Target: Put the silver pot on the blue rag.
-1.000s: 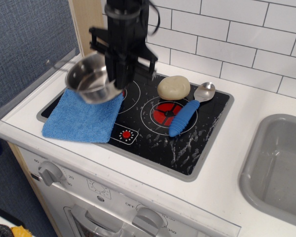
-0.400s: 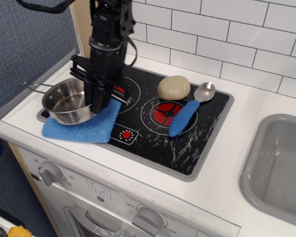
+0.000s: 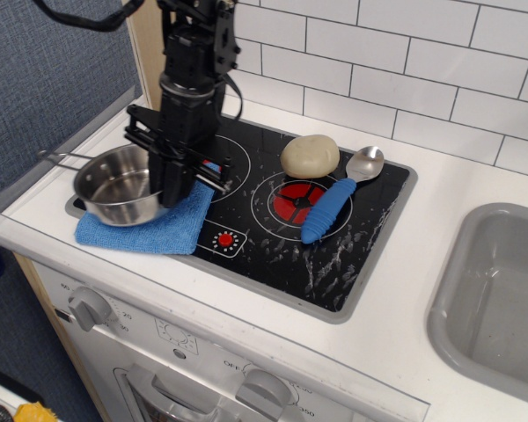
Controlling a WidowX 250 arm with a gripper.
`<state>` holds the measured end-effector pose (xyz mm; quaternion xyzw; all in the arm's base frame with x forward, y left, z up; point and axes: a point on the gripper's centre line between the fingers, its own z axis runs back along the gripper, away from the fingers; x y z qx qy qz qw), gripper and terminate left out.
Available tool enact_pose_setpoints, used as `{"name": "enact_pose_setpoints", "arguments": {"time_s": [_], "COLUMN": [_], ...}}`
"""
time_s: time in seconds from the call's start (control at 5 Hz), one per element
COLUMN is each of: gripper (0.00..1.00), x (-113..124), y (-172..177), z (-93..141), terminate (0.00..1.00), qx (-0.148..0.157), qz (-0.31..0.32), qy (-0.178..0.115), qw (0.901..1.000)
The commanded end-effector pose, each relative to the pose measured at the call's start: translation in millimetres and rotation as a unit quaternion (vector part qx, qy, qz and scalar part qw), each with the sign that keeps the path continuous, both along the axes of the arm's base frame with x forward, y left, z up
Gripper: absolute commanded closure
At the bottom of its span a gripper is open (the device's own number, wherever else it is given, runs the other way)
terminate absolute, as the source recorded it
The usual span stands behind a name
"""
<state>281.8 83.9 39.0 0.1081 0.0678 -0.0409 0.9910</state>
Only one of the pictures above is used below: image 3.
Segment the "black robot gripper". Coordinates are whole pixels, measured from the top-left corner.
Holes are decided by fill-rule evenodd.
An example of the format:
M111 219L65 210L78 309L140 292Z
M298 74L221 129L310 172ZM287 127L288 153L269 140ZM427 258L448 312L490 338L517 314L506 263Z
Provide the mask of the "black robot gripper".
M127 108L125 137L147 151L150 191L162 192L163 207L174 207L200 181L220 193L231 190L231 159L216 145L222 125L225 84L187 89L163 83L158 111Z

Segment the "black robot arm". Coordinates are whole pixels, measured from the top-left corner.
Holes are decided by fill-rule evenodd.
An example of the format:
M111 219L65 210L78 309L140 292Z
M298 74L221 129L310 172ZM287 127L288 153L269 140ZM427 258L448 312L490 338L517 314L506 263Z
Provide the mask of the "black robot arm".
M233 1L161 1L165 68L159 110L131 105L126 138L146 150L150 191L164 208L184 200L194 183L231 189L231 158L213 143L223 124L229 73L240 48Z

